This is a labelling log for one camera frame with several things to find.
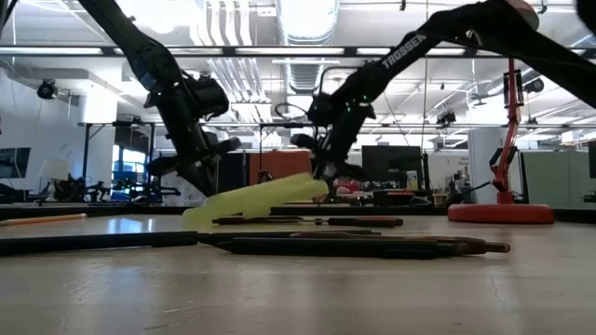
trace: computer monitor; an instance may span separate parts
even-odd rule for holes
[[[405,188],[407,171],[416,171],[418,188],[423,184],[419,146],[362,146],[362,168],[372,181],[396,181],[400,188]]]
[[[0,149],[0,179],[25,178],[31,148]]]

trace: exposed ductwork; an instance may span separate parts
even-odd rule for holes
[[[213,42],[215,42],[216,46],[224,46],[225,42],[222,39],[222,32],[220,30],[220,1],[219,0],[210,0],[211,3],[211,38]],[[242,77],[240,73],[237,71],[236,66],[232,62],[231,59],[223,59],[223,67],[225,68],[227,74],[231,75],[230,84],[234,91],[240,92],[240,100],[241,101],[249,101],[249,92],[244,89],[244,83],[242,81]]]
[[[210,16],[208,15],[208,2],[210,5]],[[225,39],[229,45],[237,46],[236,7],[233,0],[223,0],[223,2],[225,4]],[[248,21],[248,16],[250,15],[249,0],[241,0],[239,3],[240,38],[244,45],[250,45],[251,35]],[[226,45],[220,28],[221,10],[222,6],[218,0],[196,0],[196,15],[198,16],[198,20],[195,25],[190,27],[190,38],[195,45]],[[231,102],[266,101],[256,60],[208,59],[207,63]]]
[[[278,30],[285,46],[327,46],[333,40],[339,0],[276,0]],[[285,75],[295,93],[310,94],[324,65],[287,64]]]
[[[249,0],[240,0],[240,39],[242,40],[243,46],[251,46],[251,31],[250,31],[250,18],[251,12],[249,9]],[[261,74],[257,67],[256,59],[243,59],[245,72],[247,79],[254,84],[253,96],[258,97],[259,102],[266,102],[267,97],[264,94],[263,81],[261,80]]]

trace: red pole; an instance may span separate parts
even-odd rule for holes
[[[497,201],[499,204],[512,204],[513,193],[509,190],[508,172],[509,162],[508,156],[513,143],[515,142],[515,136],[518,132],[518,99],[517,99],[517,86],[515,82],[515,61],[509,59],[509,109],[508,109],[508,133],[503,143],[503,153],[499,160],[498,169],[494,175],[494,186],[499,190],[497,195]]]

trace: yellow-green foam piece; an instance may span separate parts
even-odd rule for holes
[[[266,216],[271,207],[326,193],[328,189],[324,181],[314,180],[309,173],[299,173],[211,196],[202,207],[189,208],[184,212],[184,228],[206,231],[212,226],[213,220],[224,216],[236,213],[242,213],[247,219]]]

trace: ventilation duct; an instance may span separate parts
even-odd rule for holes
[[[278,29],[285,46],[327,46],[333,40],[339,0],[276,0]],[[324,65],[284,65],[286,80],[296,93],[310,94]]]

